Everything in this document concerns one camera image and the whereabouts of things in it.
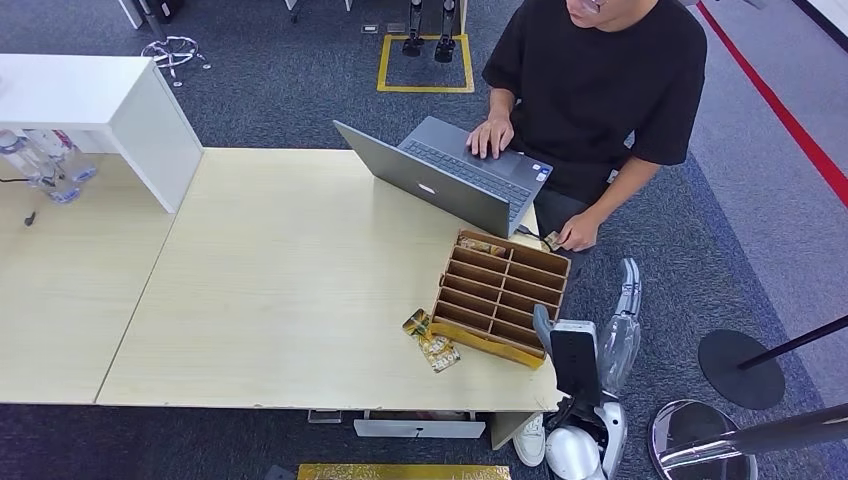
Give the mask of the person's right hand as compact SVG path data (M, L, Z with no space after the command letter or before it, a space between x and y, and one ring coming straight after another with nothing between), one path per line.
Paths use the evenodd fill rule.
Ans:
M490 116L469 134L466 146L480 159L497 160L513 137L514 129L508 117Z

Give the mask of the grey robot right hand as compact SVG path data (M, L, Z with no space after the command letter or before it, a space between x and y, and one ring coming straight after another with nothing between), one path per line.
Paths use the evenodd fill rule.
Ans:
M615 395L623 388L641 341L640 269L630 257L621 261L621 267L620 297L602 329L591 321L554 322L540 304L533 309L532 325L554 366L557 389L591 404L599 404L604 393Z

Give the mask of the person's left hand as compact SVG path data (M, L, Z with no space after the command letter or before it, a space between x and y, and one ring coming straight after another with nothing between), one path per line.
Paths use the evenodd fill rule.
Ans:
M562 226L557 244L565 250L580 252L593 247L603 218L586 211L572 216Z

